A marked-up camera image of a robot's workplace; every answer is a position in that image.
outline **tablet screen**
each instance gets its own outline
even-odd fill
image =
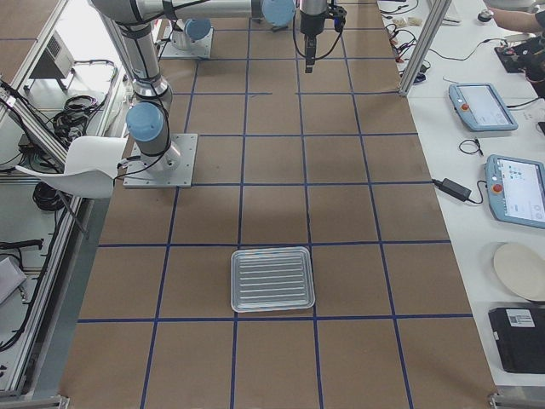
[[[493,126],[512,123],[497,98],[492,94],[490,87],[486,85],[461,85],[459,90],[469,105],[477,124]]]
[[[507,159],[497,160],[502,172],[506,216],[545,222],[545,192],[539,167]]]

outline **black power brick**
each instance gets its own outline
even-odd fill
[[[451,179],[443,179],[443,181],[438,181],[437,179],[432,179],[433,184],[437,186],[437,188],[449,194],[453,198],[456,198],[458,200],[461,200],[462,202],[465,202],[469,199],[469,195],[471,194],[471,190],[469,190],[467,187],[464,187],[462,185],[459,185],[455,181],[452,181]]]

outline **blue joint cap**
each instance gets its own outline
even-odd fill
[[[184,25],[184,31],[192,41],[205,38],[212,29],[210,19],[189,19]]]
[[[295,14],[294,0],[264,0],[261,11],[265,20],[275,27],[287,26]]]
[[[129,109],[125,121],[130,134],[138,142],[153,141],[164,126],[163,113],[150,102],[141,102]]]

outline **silver metal tray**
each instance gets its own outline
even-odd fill
[[[231,307],[238,313],[310,308],[313,271],[305,247],[235,251]]]

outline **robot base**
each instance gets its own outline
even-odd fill
[[[191,187],[197,152],[197,134],[172,134],[170,137],[172,143],[175,143],[181,151],[178,167],[164,173],[150,173],[143,170],[135,175],[126,176],[123,179],[123,185],[126,188]],[[140,149],[136,144],[131,155],[140,155]],[[145,167],[141,161],[129,162],[127,173],[137,172]]]
[[[212,36],[214,34],[214,28],[206,35],[206,37],[196,41],[195,43],[188,43],[188,49],[177,49],[171,42],[164,43],[159,54],[161,55],[161,60],[196,60],[210,59],[210,52],[212,50]],[[165,30],[166,37],[169,38],[169,29]]]

